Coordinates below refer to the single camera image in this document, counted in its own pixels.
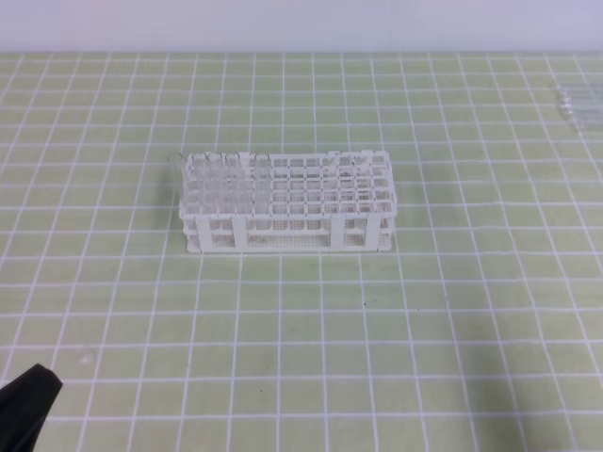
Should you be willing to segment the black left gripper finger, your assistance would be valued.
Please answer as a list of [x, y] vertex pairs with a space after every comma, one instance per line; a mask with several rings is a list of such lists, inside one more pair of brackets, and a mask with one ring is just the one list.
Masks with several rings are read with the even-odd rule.
[[1, 450], [30, 452], [63, 386], [50, 369], [36, 363], [1, 389]]

